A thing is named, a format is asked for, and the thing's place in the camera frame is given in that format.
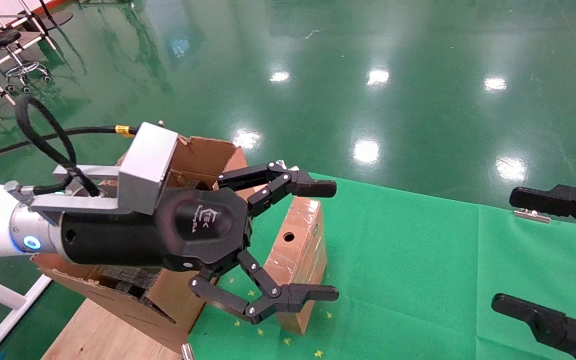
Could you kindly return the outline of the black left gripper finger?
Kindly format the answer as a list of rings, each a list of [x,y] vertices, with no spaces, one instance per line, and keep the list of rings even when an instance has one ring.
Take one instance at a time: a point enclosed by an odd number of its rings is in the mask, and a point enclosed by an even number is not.
[[[247,198],[247,214],[251,217],[268,210],[288,195],[300,198],[333,198],[338,185],[334,180],[312,178],[304,170],[290,170],[277,162],[266,162],[217,176],[220,189],[238,192],[261,187]]]
[[[189,288],[206,303],[239,317],[250,324],[259,324],[276,313],[300,313],[309,301],[334,302],[339,291],[333,285],[278,285],[247,250],[240,251],[237,263],[261,291],[254,301],[211,284],[210,272],[202,269],[189,281]]]

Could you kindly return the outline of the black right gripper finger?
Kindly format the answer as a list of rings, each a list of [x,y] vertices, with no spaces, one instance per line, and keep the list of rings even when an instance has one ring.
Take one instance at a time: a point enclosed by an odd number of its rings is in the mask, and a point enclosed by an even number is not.
[[[500,314],[524,322],[537,341],[576,359],[576,319],[564,312],[499,292],[491,308]]]
[[[515,187],[510,193],[509,203],[515,208],[576,220],[576,187],[573,186],[559,184],[547,191]]]

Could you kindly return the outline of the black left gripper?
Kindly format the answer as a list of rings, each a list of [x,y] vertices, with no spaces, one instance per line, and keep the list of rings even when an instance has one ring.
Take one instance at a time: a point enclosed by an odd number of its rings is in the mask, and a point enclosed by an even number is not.
[[[222,275],[250,244],[249,205],[231,189],[170,187],[153,214],[62,215],[62,248],[75,264],[162,267]]]

